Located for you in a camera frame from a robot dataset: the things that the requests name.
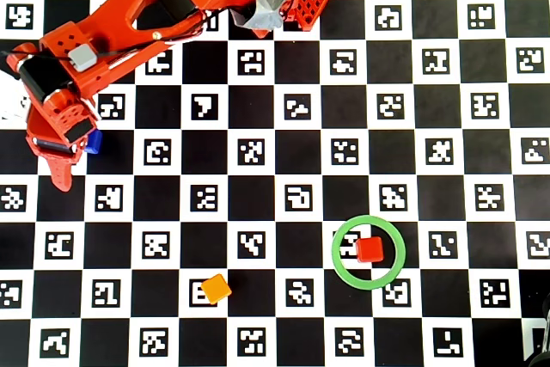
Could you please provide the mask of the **red-orange gripper finger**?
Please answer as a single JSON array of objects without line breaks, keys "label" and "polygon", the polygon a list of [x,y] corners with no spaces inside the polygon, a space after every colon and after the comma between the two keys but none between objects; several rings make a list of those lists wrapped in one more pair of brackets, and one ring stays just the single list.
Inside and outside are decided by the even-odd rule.
[{"label": "red-orange gripper finger", "polygon": [[71,168],[81,158],[81,153],[72,156],[64,154],[48,154],[47,164],[51,172],[52,184],[62,192],[68,192],[72,186]]}]

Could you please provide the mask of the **red-orange gripper body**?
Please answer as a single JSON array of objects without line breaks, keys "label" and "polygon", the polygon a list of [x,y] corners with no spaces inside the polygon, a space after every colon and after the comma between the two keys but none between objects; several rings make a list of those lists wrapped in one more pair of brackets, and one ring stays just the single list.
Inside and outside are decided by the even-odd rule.
[{"label": "red-orange gripper body", "polygon": [[46,109],[35,98],[27,117],[27,142],[36,156],[80,157],[100,120],[94,98],[75,98]]}]

